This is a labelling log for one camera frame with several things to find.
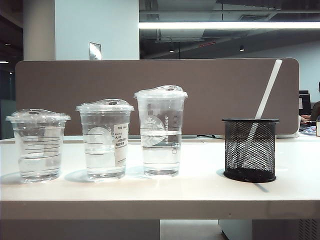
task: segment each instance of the white column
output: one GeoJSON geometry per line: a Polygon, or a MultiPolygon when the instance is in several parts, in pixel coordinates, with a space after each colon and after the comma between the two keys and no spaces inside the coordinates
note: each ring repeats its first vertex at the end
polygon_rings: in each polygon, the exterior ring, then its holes
{"type": "Polygon", "coordinates": [[[24,0],[25,60],[139,59],[138,0],[24,0]]]}
{"type": "Polygon", "coordinates": [[[54,0],[23,0],[23,59],[56,59],[54,0]]]}

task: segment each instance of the clear plastic cup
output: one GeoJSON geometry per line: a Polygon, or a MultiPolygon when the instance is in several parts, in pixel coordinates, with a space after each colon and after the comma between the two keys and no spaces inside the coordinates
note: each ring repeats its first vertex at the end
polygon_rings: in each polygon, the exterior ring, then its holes
{"type": "Polygon", "coordinates": [[[125,175],[130,113],[124,100],[83,103],[80,112],[86,169],[89,181],[120,179],[125,175]]]}
{"type": "Polygon", "coordinates": [[[65,124],[70,116],[43,109],[23,109],[6,120],[12,123],[24,181],[56,179],[60,173],[65,124]]]}
{"type": "Polygon", "coordinates": [[[184,102],[188,94],[165,85],[134,94],[138,102],[143,168],[146,175],[179,172],[184,102]]]}

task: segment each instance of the person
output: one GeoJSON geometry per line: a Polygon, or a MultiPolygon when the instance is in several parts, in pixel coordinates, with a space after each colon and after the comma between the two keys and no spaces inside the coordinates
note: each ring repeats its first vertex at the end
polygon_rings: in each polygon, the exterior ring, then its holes
{"type": "MultiPolygon", "coordinates": [[[[319,81],[318,91],[320,93],[320,81],[319,81]]],[[[301,115],[301,122],[316,121],[319,116],[320,116],[320,101],[314,104],[311,115],[301,115]]]]}

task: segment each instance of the white desk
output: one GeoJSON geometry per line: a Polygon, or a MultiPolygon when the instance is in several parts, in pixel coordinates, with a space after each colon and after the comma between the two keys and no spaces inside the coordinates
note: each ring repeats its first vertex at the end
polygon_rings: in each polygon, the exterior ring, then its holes
{"type": "Polygon", "coordinates": [[[184,140],[178,176],[143,175],[139,141],[128,147],[126,176],[86,182],[81,141],[65,141],[61,176],[21,184],[16,146],[1,143],[1,219],[317,219],[320,137],[276,140],[276,177],[246,183],[223,176],[223,140],[184,140]]]}

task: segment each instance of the ceiling duct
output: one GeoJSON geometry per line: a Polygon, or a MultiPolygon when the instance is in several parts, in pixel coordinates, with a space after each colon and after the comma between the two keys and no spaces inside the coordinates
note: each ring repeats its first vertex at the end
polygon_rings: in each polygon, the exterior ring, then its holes
{"type": "Polygon", "coordinates": [[[245,21],[245,22],[249,22],[249,21],[258,21],[258,20],[262,20],[265,19],[265,16],[254,16],[254,15],[242,15],[240,17],[240,21],[245,21]]]}
{"type": "Polygon", "coordinates": [[[282,6],[282,0],[216,0],[216,3],[273,9],[281,9],[282,6]]]}

